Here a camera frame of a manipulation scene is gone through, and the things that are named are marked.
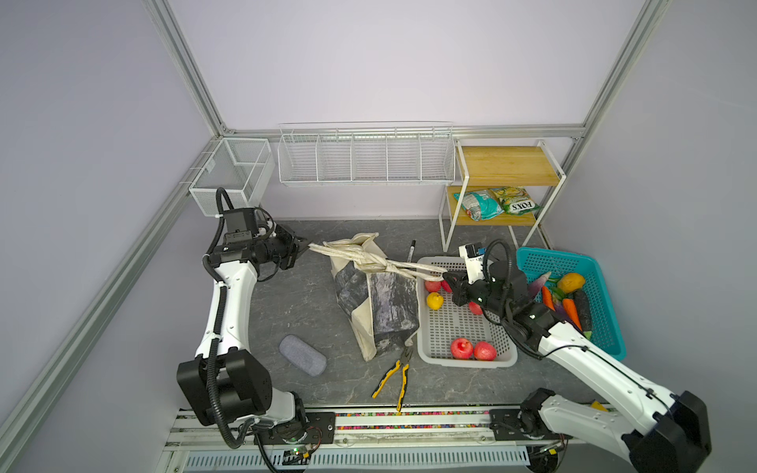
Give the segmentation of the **cream canvas tote bag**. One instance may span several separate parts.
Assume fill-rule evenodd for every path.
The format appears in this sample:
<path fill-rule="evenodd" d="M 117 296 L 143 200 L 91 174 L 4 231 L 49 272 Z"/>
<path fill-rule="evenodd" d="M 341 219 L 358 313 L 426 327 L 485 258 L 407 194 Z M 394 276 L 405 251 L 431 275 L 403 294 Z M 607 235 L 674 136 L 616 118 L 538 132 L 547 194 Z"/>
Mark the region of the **cream canvas tote bag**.
<path fill-rule="evenodd" d="M 388 258 L 378 233 L 316 244 L 309 250 L 329 258 L 337 305 L 345 313 L 366 362 L 408 343 L 420 328 L 418 286 L 440 282 L 435 265 Z"/>

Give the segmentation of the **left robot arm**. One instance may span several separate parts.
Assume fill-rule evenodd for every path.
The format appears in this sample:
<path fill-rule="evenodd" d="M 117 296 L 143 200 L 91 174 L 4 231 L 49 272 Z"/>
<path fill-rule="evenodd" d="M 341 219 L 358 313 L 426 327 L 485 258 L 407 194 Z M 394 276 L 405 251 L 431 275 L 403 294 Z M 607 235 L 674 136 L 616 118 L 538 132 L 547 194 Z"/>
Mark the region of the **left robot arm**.
<path fill-rule="evenodd" d="M 228 447 L 250 434 L 284 443 L 307 437 L 309 421 L 298 394 L 274 387 L 250 345 L 252 294 L 260 269 L 292 268 L 306 241 L 261 207 L 237 207 L 226 189 L 215 192 L 218 227 L 202 256 L 213 280 L 207 325 L 194 357 L 177 368 L 177 384 L 203 426 L 214 426 Z"/>

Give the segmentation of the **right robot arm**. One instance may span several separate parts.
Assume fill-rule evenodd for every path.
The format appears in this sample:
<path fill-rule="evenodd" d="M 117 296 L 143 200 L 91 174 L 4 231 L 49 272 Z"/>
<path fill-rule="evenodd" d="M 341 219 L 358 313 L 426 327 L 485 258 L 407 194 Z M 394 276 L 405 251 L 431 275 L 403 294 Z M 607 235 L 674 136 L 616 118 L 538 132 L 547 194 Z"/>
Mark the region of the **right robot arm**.
<path fill-rule="evenodd" d="M 513 428 L 530 439 L 562 435 L 590 443 L 638 472 L 698 471 L 713 449 L 704 401 L 655 384 L 607 355 L 575 324 L 530 295 L 512 250 L 492 260 L 497 246 L 506 243 L 461 247 L 465 271 L 443 275 L 453 302 L 476 303 L 524 354 L 556 363 L 613 407 L 602 412 L 540 388 L 520 404 Z"/>

